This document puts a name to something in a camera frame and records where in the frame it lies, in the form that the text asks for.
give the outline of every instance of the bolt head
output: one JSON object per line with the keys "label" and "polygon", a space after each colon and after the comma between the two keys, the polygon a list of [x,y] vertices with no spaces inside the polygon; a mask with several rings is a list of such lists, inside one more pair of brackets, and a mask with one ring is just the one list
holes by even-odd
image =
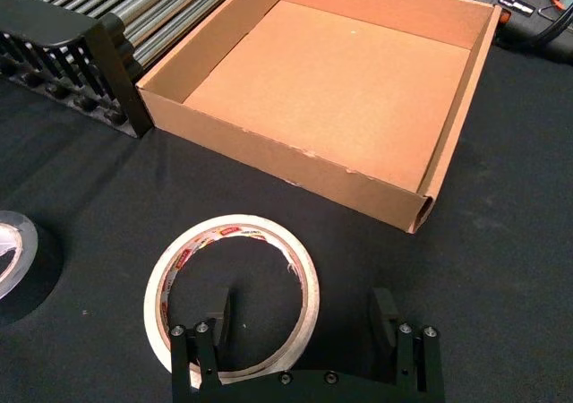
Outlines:
{"label": "bolt head", "polygon": [[404,323],[402,325],[400,325],[398,327],[400,329],[400,331],[402,331],[404,334],[410,334],[412,332],[412,327],[410,327],[408,324]]}
{"label": "bolt head", "polygon": [[327,372],[324,375],[324,381],[330,385],[334,385],[335,383],[338,383],[338,375],[334,372]]}
{"label": "bolt head", "polygon": [[205,322],[202,322],[196,328],[198,333],[205,333],[205,332],[207,332],[208,329],[209,329],[209,325],[207,325]]}
{"label": "bolt head", "polygon": [[436,336],[438,336],[438,331],[436,331],[436,329],[434,329],[433,327],[426,327],[423,330],[423,334],[425,334],[429,338],[435,338]]}
{"label": "bolt head", "polygon": [[278,380],[283,385],[288,385],[290,382],[293,381],[293,375],[287,372],[283,372],[278,376]]}
{"label": "bolt head", "polygon": [[183,327],[180,325],[176,325],[173,329],[171,329],[172,336],[181,336],[184,333]]}

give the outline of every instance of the tape roll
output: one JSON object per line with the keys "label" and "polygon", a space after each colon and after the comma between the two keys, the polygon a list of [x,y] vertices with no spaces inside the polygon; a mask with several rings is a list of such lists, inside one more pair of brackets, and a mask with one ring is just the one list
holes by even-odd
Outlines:
{"label": "tape roll", "polygon": [[[301,282],[303,307],[290,336],[272,356],[253,367],[235,372],[219,372],[223,383],[252,379],[290,369],[303,353],[319,313],[320,290],[316,270],[304,246],[280,225],[252,215],[228,215],[204,221],[180,235],[161,255],[147,285],[143,303],[145,330],[155,355],[171,372],[168,337],[167,299],[177,272],[208,244],[225,237],[253,237],[278,248],[288,267]],[[190,364],[191,384],[201,385],[199,366]]]}
{"label": "tape roll", "polygon": [[0,210],[0,327],[34,311],[62,268],[54,238],[25,216]]}

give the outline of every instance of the open cardboard box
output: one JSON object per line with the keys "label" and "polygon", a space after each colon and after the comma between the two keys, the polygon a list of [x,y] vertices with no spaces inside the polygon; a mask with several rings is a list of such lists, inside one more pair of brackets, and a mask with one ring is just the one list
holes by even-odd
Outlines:
{"label": "open cardboard box", "polygon": [[499,9],[226,0],[138,83],[157,127],[415,232]]}

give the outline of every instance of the drill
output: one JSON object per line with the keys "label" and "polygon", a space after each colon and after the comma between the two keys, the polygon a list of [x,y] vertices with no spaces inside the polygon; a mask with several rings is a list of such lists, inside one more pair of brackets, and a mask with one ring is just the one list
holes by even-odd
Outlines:
{"label": "drill", "polygon": [[573,64],[573,5],[566,8],[560,0],[478,1],[503,8],[498,45]]}

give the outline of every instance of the black table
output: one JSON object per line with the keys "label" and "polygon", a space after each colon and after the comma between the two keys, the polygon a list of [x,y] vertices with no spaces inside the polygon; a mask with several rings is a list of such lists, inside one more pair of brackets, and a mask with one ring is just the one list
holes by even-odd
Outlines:
{"label": "black table", "polygon": [[[0,91],[0,210],[49,229],[65,260],[47,301],[0,330],[0,401],[170,401],[143,327],[147,280],[176,236],[228,213],[277,221],[313,257],[321,314],[297,368],[376,377],[366,297],[384,286],[407,318],[441,330],[449,401],[571,400],[571,67],[491,51],[416,236],[168,133],[138,141],[5,81]],[[293,326],[298,284],[279,257],[221,243],[177,280],[185,321],[210,288],[233,287],[227,365],[269,355]]]}

